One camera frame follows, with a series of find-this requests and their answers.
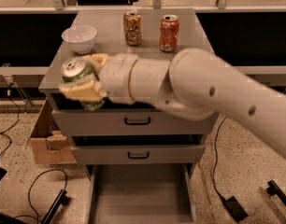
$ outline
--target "speckled floor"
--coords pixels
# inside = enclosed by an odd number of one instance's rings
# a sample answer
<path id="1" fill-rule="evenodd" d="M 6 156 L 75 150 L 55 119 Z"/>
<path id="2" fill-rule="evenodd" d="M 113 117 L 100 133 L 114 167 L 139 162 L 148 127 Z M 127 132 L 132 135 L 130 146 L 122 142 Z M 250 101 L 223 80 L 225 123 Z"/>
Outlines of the speckled floor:
<path id="1" fill-rule="evenodd" d="M 0 109 L 0 132 L 16 120 L 15 106 L 12 110 L 12 113 L 9 109 L 3 113 Z M 38 113 L 20 114 L 19 123 L 7 132 L 13 144 L 0 158 L 0 167 L 7 170 L 7 175 L 0 181 L 0 212 L 13 217 L 35 217 L 28 203 L 28 189 L 40 173 L 59 168 L 67 172 L 67 195 L 71 200 L 68 206 L 59 208 L 52 223 L 83 223 L 88 206 L 89 179 L 83 167 L 76 164 L 34 163 L 28 138 L 37 117 Z M 218 198 L 211 175 L 215 162 L 213 143 L 222 118 L 218 118 L 213 132 L 207 137 L 206 152 L 191 179 L 198 223 L 235 223 Z M 0 151 L 6 146 L 7 140 L 0 136 Z M 286 207 L 278 197 L 270 197 L 266 193 L 267 182 L 271 179 L 286 193 L 286 160 L 230 118 L 220 129 L 217 149 L 217 189 L 226 199 L 235 196 L 245 208 L 249 216 L 240 223 L 286 223 Z M 31 201 L 40 217 L 48 211 L 63 186 L 64 176 L 60 172 L 39 178 L 31 192 Z M 21 220 L 36 223 L 29 217 L 22 217 Z"/>

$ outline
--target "cardboard box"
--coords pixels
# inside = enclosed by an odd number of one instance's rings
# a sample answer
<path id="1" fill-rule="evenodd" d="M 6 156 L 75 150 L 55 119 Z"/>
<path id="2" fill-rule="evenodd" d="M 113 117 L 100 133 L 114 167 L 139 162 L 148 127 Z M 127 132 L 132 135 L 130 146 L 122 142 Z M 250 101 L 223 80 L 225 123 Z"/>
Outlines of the cardboard box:
<path id="1" fill-rule="evenodd" d="M 38 120 L 30 136 L 35 163 L 76 163 L 67 137 L 62 136 L 51 114 L 48 100 L 43 104 Z"/>

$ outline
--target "white bowl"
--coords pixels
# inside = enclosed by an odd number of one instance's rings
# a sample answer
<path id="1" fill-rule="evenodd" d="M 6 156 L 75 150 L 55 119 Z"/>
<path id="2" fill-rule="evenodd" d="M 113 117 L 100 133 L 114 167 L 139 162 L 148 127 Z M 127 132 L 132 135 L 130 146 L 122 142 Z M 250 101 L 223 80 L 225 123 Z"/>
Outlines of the white bowl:
<path id="1" fill-rule="evenodd" d="M 94 45 L 97 30 L 92 26 L 77 25 L 63 31 L 62 40 L 78 54 L 89 53 Z"/>

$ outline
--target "power adapter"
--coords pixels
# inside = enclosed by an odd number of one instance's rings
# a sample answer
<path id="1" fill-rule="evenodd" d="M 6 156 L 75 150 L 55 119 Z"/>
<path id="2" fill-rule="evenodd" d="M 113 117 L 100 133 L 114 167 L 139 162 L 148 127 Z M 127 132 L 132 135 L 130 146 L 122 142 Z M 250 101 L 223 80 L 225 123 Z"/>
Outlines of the power adapter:
<path id="1" fill-rule="evenodd" d="M 225 200 L 223 204 L 236 222 L 241 221 L 248 216 L 244 208 L 240 205 L 234 196 L 228 200 Z"/>

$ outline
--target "green soda can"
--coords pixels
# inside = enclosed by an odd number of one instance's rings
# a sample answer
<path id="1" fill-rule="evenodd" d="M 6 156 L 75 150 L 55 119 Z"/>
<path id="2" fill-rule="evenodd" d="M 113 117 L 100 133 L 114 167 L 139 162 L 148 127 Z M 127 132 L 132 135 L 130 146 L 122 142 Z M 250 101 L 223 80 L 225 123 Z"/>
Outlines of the green soda can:
<path id="1" fill-rule="evenodd" d="M 65 61 L 61 68 L 62 78 L 65 83 L 75 82 L 89 74 L 93 73 L 93 69 L 89 63 L 80 57 L 73 57 Z M 99 102 L 80 102 L 83 109 L 88 112 L 93 112 L 99 109 L 106 101 L 106 98 Z"/>

